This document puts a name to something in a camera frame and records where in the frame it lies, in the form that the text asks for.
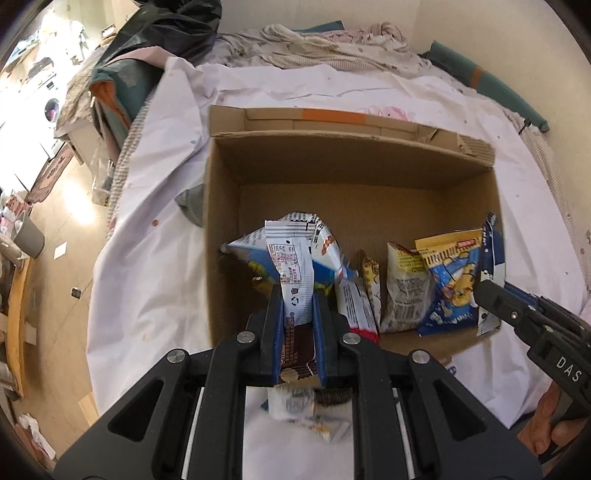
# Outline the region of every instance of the trash bin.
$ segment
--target trash bin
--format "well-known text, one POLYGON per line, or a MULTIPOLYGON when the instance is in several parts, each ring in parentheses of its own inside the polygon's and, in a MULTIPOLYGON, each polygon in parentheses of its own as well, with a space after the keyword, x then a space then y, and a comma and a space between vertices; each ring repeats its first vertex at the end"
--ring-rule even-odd
POLYGON ((22 212, 18 216, 17 221, 19 220, 22 222, 22 225, 16 231, 12 240, 27 255, 37 258, 45 245, 45 237, 26 212, 22 212))

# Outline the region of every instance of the beige floor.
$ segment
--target beige floor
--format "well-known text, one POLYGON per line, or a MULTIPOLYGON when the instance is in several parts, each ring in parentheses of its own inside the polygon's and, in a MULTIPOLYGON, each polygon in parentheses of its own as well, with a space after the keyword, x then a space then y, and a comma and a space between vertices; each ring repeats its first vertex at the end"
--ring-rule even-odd
POLYGON ((106 211, 90 201, 92 178, 73 158, 49 197, 31 215, 46 236, 33 265, 28 321, 38 329, 37 346, 27 345, 28 398, 14 403, 35 417, 49 444, 62 454, 87 428, 78 401, 90 393, 86 330, 92 268, 105 244, 106 211), (58 245, 66 253, 54 260, 58 245), (83 291, 80 300, 73 287, 83 291))

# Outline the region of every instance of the metal screw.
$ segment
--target metal screw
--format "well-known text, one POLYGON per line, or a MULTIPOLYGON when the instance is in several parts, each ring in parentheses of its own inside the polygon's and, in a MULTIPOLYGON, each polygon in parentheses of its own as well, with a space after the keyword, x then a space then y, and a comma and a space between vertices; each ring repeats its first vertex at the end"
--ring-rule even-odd
POLYGON ((178 348, 175 350, 171 350, 168 352, 166 356, 166 360, 168 360, 172 364, 179 364, 184 360, 185 353, 178 348))
POLYGON ((347 345, 357 345, 361 341, 361 337, 357 333, 349 332, 343 335, 343 341, 347 345))
POLYGON ((429 362, 431 359, 431 355, 429 355, 425 350, 417 350, 413 352, 413 362, 416 364, 424 365, 429 362))
POLYGON ((236 340, 238 340, 238 342, 240 342, 240 343, 251 343, 254 341, 255 338, 256 338, 255 334, 252 332, 249 332, 248 330, 244 330, 243 332, 240 332, 236 336, 236 340))

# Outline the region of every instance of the wrinkled white fabric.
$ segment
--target wrinkled white fabric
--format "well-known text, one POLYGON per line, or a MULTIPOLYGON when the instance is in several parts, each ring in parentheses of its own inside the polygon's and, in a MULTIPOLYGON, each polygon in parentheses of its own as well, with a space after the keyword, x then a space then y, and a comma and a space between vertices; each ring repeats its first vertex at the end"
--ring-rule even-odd
MULTIPOLYGON (((87 357, 100 412, 169 349, 211 347, 203 235, 183 217, 174 197, 203 181, 212 104, 381 114, 397 109, 415 122, 487 141, 496 151, 507 280, 580 312, 586 292, 567 229, 531 154, 494 102, 468 98, 435 77, 344 73, 329 66, 194 68, 172 58, 130 160, 113 236, 95 266, 87 357)), ((547 385, 526 350, 505 325, 499 334, 454 357, 458 379, 506 425, 534 408, 547 385)), ((278 440, 285 426, 256 422, 258 400, 248 404, 244 478, 275 478, 279 464, 289 478, 352 475, 350 446, 326 449, 321 465, 308 465, 301 458, 317 456, 309 434, 290 430, 291 437, 278 440), (280 451, 291 449, 287 459, 263 447, 277 442, 284 446, 280 451)))

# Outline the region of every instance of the blue snack bag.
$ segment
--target blue snack bag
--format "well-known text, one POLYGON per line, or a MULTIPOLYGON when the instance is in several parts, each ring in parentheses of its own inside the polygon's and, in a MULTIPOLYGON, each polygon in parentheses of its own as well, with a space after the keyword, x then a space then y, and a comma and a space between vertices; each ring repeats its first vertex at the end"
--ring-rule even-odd
POLYGON ((415 241, 435 282, 435 299, 417 326, 419 335, 476 326, 472 294, 480 262, 482 229, 445 233, 415 241))

